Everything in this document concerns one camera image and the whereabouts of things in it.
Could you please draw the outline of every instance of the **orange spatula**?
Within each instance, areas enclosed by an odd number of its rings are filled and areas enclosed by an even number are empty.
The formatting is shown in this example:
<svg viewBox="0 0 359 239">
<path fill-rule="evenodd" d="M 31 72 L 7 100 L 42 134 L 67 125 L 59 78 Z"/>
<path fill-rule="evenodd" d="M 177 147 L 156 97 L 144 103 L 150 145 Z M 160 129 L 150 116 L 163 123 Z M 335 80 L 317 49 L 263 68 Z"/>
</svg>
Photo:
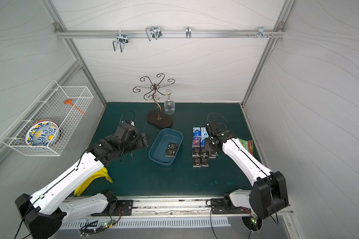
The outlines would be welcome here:
<svg viewBox="0 0 359 239">
<path fill-rule="evenodd" d="M 84 115 L 86 115 L 84 112 L 82 112 L 79 108 L 77 108 L 77 106 L 75 106 L 74 104 L 72 104 L 72 99 L 67 99 L 64 104 L 71 104 L 72 106 L 74 106 L 79 112 L 83 113 Z"/>
</svg>

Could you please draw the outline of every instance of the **dark green table surface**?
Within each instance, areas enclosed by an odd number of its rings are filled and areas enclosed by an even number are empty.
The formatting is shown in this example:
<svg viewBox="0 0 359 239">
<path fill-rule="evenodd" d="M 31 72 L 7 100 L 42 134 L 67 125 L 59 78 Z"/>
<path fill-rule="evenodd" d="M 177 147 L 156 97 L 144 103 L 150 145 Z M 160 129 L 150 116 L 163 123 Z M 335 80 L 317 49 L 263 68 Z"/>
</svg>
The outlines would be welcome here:
<svg viewBox="0 0 359 239">
<path fill-rule="evenodd" d="M 155 109 L 153 103 L 108 103 L 91 143 L 113 134 L 122 113 L 128 109 L 135 112 L 135 126 L 140 132 L 146 132 L 149 145 L 152 145 L 161 130 L 147 122 L 145 117 L 147 112 Z M 250 190 L 249 180 L 234 161 L 222 152 L 218 152 L 216 159 L 209 160 L 209 167 L 192 167 L 192 128 L 204 127 L 207 115 L 211 112 L 222 114 L 237 137 L 251 140 L 238 103 L 176 103 L 175 112 L 171 115 L 171 128 L 182 132 L 184 138 L 170 167 L 157 165 L 150 160 L 150 147 L 134 150 L 130 162 L 113 161 L 106 166 L 113 184 L 104 177 L 96 179 L 83 195 L 94 195 L 105 189 L 118 196 L 223 195 L 235 188 Z M 128 112 L 124 118 L 131 119 L 132 116 Z M 210 115 L 209 121 L 213 119 L 225 123 L 219 115 Z M 254 157 L 259 158 L 256 150 Z M 123 155 L 121 159 L 129 160 L 130 154 Z"/>
</svg>

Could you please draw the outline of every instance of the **metal hook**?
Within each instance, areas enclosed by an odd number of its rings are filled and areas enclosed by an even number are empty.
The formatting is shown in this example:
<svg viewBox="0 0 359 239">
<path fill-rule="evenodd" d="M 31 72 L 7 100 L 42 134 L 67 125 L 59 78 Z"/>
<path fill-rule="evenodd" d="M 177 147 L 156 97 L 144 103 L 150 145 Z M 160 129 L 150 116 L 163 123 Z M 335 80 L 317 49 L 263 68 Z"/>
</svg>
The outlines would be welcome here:
<svg viewBox="0 0 359 239">
<path fill-rule="evenodd" d="M 265 35 L 265 34 L 263 33 L 263 31 L 264 31 L 264 27 L 261 26 L 261 27 L 259 28 L 259 30 L 258 30 L 258 33 L 255 34 L 256 37 L 257 37 L 257 38 L 260 38 L 260 37 L 268 37 L 267 35 Z"/>
<path fill-rule="evenodd" d="M 116 38 L 117 41 L 113 41 L 113 50 L 115 51 L 117 49 L 117 45 L 120 44 L 120 50 L 122 52 L 124 50 L 125 43 L 128 43 L 128 37 L 125 34 L 122 34 L 120 31 L 120 33 L 117 34 Z"/>
<path fill-rule="evenodd" d="M 191 27 L 186 27 L 186 38 L 191 38 Z"/>
<path fill-rule="evenodd" d="M 158 26 L 149 26 L 145 28 L 146 35 L 148 36 L 149 41 L 152 40 L 153 36 L 157 40 L 160 36 L 162 36 L 161 29 Z"/>
</svg>

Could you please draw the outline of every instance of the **green snack bag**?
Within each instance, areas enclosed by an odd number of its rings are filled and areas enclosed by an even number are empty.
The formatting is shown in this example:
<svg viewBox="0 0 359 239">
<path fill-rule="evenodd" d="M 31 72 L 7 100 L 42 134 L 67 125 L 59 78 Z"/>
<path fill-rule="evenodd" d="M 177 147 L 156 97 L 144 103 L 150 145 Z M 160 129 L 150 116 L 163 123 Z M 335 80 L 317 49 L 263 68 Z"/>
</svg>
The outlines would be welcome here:
<svg viewBox="0 0 359 239">
<path fill-rule="evenodd" d="M 249 151 L 249 153 L 251 155 L 253 155 L 254 153 L 254 144 L 253 144 L 253 140 L 249 140 L 249 141 L 246 141 L 246 140 L 243 140 L 241 138 L 238 138 L 239 141 L 241 142 L 242 146 L 247 150 Z"/>
</svg>

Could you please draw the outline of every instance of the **wooden base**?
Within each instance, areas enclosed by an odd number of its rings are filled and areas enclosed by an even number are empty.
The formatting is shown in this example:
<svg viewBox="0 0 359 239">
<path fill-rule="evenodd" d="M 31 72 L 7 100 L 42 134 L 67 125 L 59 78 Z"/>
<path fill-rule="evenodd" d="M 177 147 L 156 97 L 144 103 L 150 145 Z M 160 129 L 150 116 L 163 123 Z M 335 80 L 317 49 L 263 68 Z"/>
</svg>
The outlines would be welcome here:
<svg viewBox="0 0 359 239">
<path fill-rule="evenodd" d="M 146 114 L 146 120 L 160 128 L 169 128 L 173 124 L 173 119 L 167 114 L 161 112 L 160 117 L 161 119 L 158 120 L 158 111 L 150 111 Z"/>
</svg>

